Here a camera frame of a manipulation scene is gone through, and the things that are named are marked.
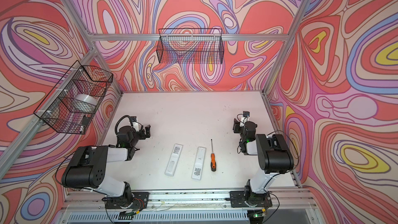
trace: remote control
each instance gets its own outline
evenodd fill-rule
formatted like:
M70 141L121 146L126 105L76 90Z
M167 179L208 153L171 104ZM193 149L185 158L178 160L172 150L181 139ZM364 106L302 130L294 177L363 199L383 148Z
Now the remote control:
M181 144L175 144L173 148L172 155L170 156L169 162L166 167L166 171L164 172L165 175L167 176L174 176L174 172L176 171L178 159L180 158L182 150L182 145Z
M192 179L200 180L202 177L203 162L205 160L206 148L198 147L196 152L195 165L193 167Z

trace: wire mesh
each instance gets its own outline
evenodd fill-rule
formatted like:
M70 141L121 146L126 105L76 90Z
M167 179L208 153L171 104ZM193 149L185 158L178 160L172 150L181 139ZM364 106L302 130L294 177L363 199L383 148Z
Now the wire mesh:
M85 134L112 80L111 72L82 65L54 102L38 117L56 132ZM91 102L83 101L82 97L90 98Z
M159 29L159 63L222 64L221 29Z

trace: white tabletop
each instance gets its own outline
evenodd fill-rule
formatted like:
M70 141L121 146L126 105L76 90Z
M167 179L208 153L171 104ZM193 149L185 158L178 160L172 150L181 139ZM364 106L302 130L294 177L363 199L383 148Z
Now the white tabletop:
M237 154L239 134L233 133L234 118L250 112L256 133L273 131L260 92L124 93L116 109L104 145L116 144L115 124L124 115L151 125L151 137L139 140L131 161L107 164L106 171L128 182L133 190L242 188L257 171L257 156ZM123 120L119 128L128 125ZM217 171L210 169L211 143ZM173 177L164 174L174 144L183 145ZM200 181L192 179L197 147L206 147ZM294 186L289 173L271 187Z

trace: colorful wall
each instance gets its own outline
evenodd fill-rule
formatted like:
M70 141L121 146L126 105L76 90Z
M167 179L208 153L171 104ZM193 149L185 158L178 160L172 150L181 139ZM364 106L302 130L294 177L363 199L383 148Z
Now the colorful wall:
M92 33L158 33L159 28L222 28L224 33L287 33L301 0L73 0ZM158 64L157 42L102 41L123 91L261 90L281 42L225 42L222 65Z
M398 0L313 0L267 91L327 223L398 223Z
M60 0L1 0L0 36L1 156L87 46ZM54 180L57 166L76 147L96 143L115 99L111 88L85 135L39 130L0 181L0 224L51 222L66 193Z

